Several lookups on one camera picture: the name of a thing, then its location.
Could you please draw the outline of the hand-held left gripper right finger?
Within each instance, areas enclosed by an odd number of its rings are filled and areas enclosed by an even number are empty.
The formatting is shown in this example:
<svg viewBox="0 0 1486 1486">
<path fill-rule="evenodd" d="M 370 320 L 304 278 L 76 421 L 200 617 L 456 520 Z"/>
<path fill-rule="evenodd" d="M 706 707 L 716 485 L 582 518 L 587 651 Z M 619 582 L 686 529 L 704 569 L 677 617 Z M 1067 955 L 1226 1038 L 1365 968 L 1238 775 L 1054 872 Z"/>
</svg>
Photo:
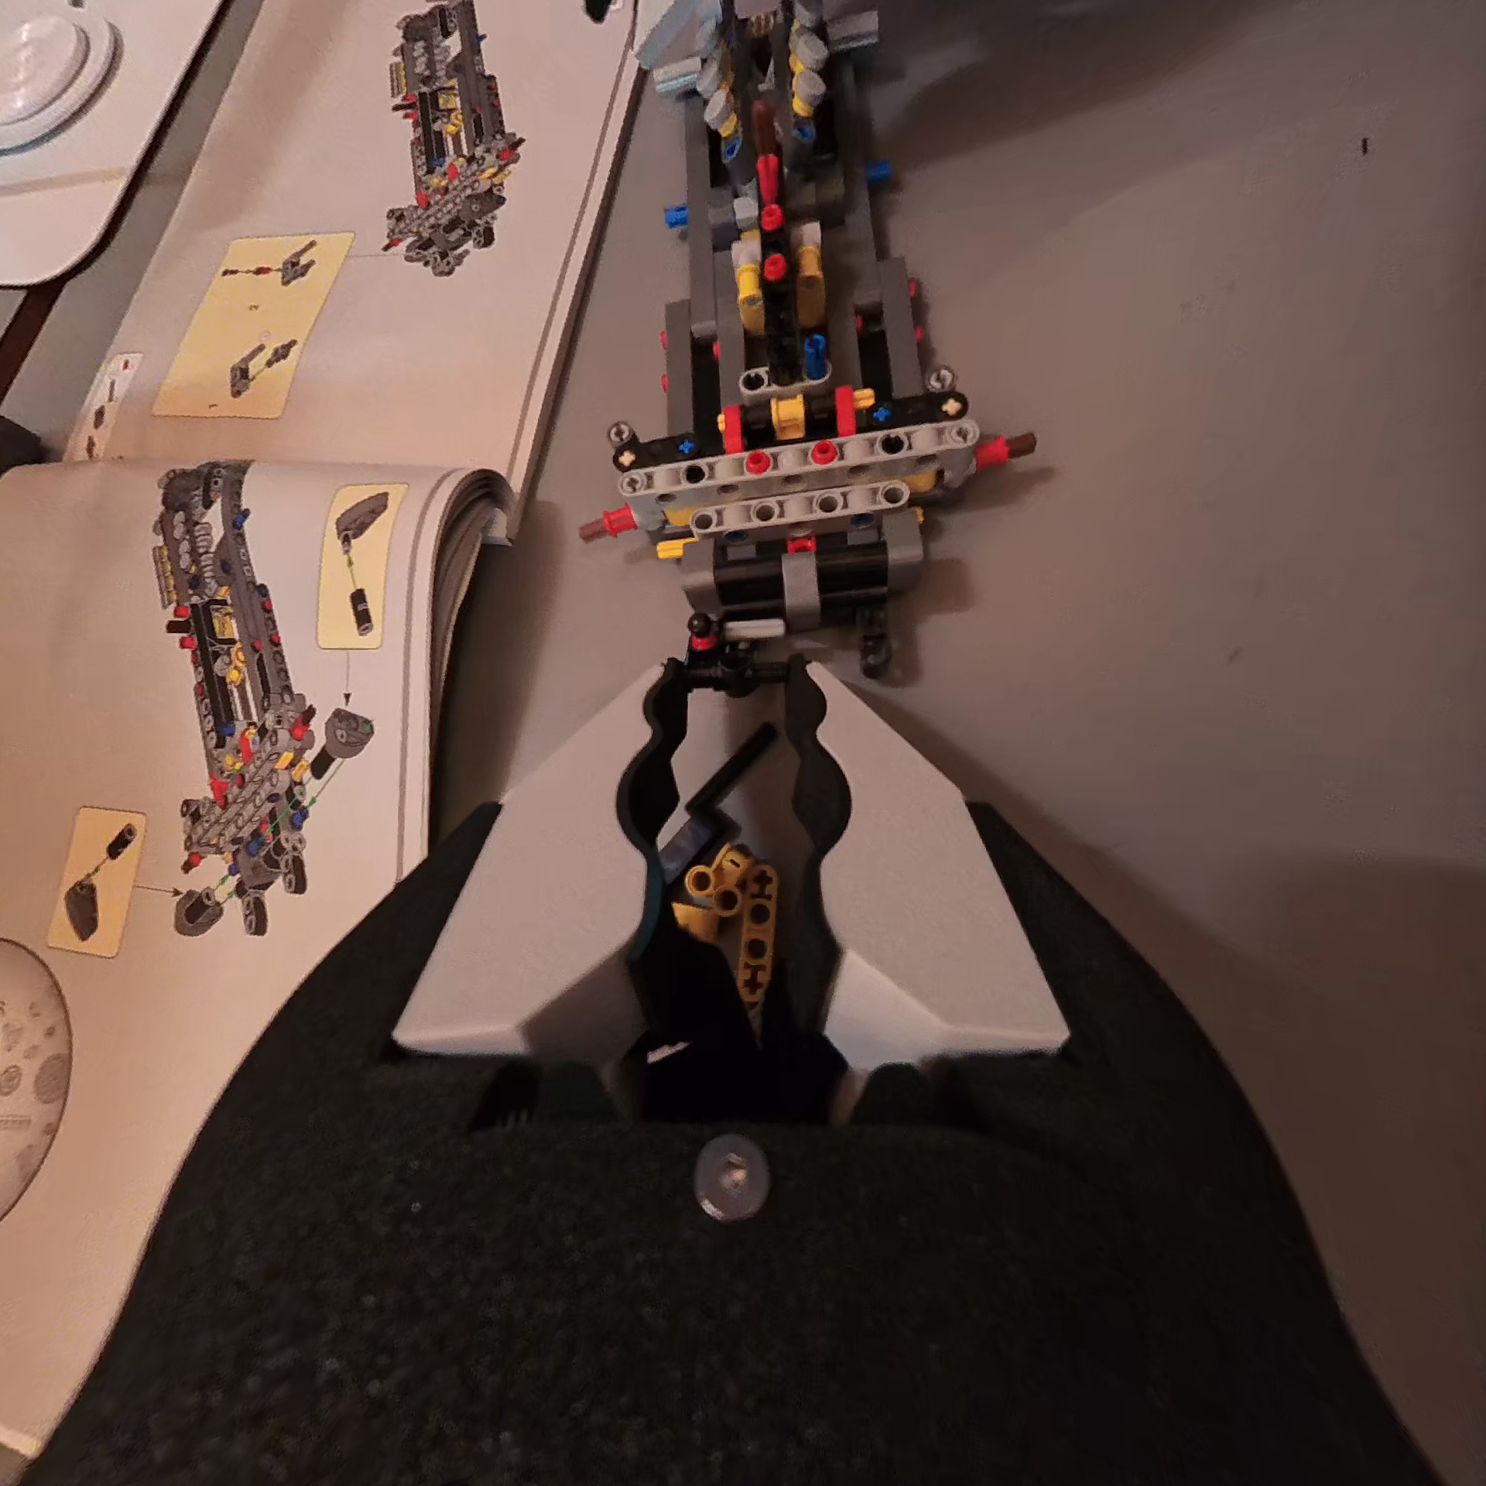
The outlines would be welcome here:
<svg viewBox="0 0 1486 1486">
<path fill-rule="evenodd" d="M 883 1065 L 1056 1052 L 1068 1028 L 957 785 L 817 661 L 789 663 L 792 814 L 808 853 L 794 1021 L 844 1059 L 845 1118 Z"/>
</svg>

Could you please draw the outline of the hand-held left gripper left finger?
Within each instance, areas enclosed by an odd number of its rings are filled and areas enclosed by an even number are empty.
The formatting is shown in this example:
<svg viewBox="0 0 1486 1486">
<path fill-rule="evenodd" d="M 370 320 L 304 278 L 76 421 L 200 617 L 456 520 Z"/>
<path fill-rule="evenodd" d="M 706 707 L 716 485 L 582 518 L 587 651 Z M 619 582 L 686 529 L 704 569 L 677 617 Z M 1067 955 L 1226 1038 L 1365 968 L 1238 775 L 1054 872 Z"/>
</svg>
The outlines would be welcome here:
<svg viewBox="0 0 1486 1486">
<path fill-rule="evenodd" d="M 644 1013 L 624 968 L 644 911 L 644 856 L 619 782 L 651 738 L 647 665 L 507 791 L 393 1036 L 405 1051 L 525 1054 L 596 1070 L 626 1118 L 640 1074 L 622 1058 Z"/>
</svg>

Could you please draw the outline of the small black lego subassembly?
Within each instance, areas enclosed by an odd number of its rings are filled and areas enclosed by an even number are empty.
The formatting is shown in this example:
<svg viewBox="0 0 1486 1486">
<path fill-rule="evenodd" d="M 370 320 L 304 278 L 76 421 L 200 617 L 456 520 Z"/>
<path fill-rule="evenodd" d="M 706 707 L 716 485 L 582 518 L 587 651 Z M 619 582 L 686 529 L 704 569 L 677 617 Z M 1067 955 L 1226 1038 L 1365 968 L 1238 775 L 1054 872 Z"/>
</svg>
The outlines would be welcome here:
<svg viewBox="0 0 1486 1486">
<path fill-rule="evenodd" d="M 690 690 L 746 697 L 760 684 L 787 679 L 789 663 L 760 658 L 757 649 L 787 633 L 785 619 L 718 619 L 695 610 L 686 626 L 683 672 Z"/>
</svg>

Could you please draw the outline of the long lego chassis assembly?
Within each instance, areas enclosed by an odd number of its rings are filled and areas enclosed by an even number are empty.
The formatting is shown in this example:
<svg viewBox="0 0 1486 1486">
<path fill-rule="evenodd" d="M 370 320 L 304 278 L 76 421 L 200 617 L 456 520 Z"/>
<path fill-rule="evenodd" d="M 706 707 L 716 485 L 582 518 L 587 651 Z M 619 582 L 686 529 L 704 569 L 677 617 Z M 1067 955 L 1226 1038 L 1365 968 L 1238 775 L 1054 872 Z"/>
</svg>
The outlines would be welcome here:
<svg viewBox="0 0 1486 1486">
<path fill-rule="evenodd" d="M 637 62 L 683 102 L 690 295 L 665 308 L 667 430 L 610 424 L 619 504 L 582 539 L 640 532 L 690 615 L 851 626 L 877 677 L 925 506 L 1036 439 L 983 433 L 955 371 L 923 364 L 918 285 L 872 203 L 879 21 L 826 9 L 637 3 Z"/>
</svg>

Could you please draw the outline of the thick open lego instruction booklet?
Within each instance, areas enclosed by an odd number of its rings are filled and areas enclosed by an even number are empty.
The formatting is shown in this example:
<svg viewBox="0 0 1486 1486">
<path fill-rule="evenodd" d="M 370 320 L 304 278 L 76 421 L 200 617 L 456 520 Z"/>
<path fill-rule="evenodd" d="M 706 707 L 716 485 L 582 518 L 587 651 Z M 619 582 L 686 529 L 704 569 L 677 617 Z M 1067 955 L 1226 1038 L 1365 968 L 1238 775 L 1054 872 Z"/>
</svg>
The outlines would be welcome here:
<svg viewBox="0 0 1486 1486">
<path fill-rule="evenodd" d="M 424 856 L 492 470 L 3 476 L 3 1447 L 35 1458 L 251 1045 Z"/>
</svg>

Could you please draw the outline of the flat lego instruction sheet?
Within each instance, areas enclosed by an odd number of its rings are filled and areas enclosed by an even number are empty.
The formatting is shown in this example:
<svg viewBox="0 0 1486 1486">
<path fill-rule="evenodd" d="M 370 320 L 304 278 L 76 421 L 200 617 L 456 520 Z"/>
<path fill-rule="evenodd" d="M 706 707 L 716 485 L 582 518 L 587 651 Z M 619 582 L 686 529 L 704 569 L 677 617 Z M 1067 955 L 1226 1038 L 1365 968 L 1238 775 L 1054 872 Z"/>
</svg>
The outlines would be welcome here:
<svg viewBox="0 0 1486 1486">
<path fill-rule="evenodd" d="M 520 495 L 638 83 L 635 3 L 262 3 L 65 446 L 484 467 Z"/>
</svg>

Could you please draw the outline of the pile of yellow lego pieces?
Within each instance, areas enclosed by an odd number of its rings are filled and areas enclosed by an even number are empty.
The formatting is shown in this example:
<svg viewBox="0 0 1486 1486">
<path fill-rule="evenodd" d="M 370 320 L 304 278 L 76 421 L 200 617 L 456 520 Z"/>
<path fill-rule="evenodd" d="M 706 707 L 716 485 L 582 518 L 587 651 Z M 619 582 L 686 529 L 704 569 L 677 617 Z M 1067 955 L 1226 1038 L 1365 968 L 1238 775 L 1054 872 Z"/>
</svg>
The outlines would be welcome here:
<svg viewBox="0 0 1486 1486">
<path fill-rule="evenodd" d="M 684 932 L 732 957 L 736 990 L 753 1022 L 762 1015 L 775 975 L 780 904 L 776 868 L 743 842 L 688 867 L 672 899 Z"/>
</svg>

